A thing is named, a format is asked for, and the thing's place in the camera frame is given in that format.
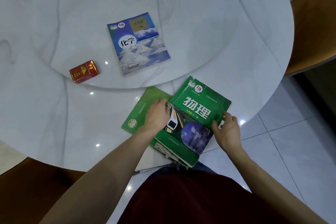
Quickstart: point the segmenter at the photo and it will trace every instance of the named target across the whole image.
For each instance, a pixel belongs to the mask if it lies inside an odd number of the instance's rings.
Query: person's left arm
[[[117,206],[149,142],[169,120],[167,99],[148,109],[145,125],[67,190],[44,216],[45,223],[105,224]]]

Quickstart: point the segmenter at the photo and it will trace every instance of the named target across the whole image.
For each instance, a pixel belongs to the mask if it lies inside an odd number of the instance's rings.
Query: person's left hand
[[[167,99],[157,99],[149,107],[145,124],[143,126],[145,131],[152,132],[154,136],[162,130],[166,125],[170,117],[169,106],[166,106]]]

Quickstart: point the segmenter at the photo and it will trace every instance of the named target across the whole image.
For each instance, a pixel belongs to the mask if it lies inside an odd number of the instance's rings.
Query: green book
[[[232,102],[190,76],[173,97],[147,88],[121,127],[134,134],[144,125],[150,105],[161,98],[169,99],[170,119],[149,145],[180,165],[193,167],[213,135],[212,121],[220,123]]]

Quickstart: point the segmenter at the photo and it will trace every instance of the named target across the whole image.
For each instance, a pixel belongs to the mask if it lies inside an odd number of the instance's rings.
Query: orange leather chair
[[[0,175],[0,223],[39,223],[83,174],[26,158]]]
[[[336,57],[336,0],[293,0],[294,45],[285,75]]]

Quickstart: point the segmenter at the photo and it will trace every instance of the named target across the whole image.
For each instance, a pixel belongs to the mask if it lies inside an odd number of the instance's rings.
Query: maroon shirt
[[[231,178],[205,171],[149,177],[118,223],[288,223]]]

